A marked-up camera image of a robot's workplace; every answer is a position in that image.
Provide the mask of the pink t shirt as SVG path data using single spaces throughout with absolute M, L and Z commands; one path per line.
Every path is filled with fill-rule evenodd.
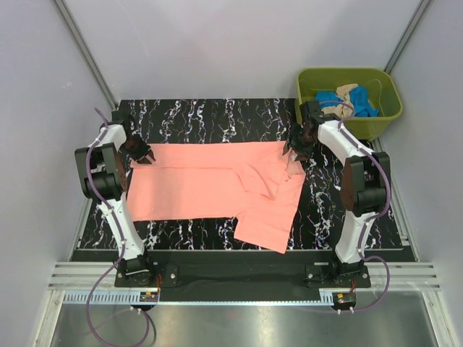
M 131 165 L 134 221 L 236 218 L 236 240 L 285 253 L 305 171 L 284 142 L 150 147 L 155 163 Z

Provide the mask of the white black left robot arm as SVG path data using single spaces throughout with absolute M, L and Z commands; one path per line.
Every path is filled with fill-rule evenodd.
M 154 154 L 145 140 L 132 130 L 132 117 L 120 110 L 108 120 L 95 109 L 103 123 L 98 136 L 86 147 L 75 151 L 75 163 L 83 194 L 101 211 L 116 240 L 119 256 L 115 286 L 145 287 L 156 280 L 154 262 L 129 215 L 127 180 L 121 155 L 128 155 L 138 164 L 151 165 Z

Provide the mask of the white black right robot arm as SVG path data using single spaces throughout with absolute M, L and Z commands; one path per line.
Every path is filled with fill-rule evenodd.
M 390 157 L 362 144 L 334 113 L 323 113 L 321 102 L 300 105 L 300 122 L 293 124 L 284 152 L 292 160 L 310 158 L 313 146 L 325 145 L 342 163 L 341 202 L 345 209 L 341 236 L 328 265 L 311 283 L 351 286 L 366 277 L 365 245 L 373 222 L 391 204 Z

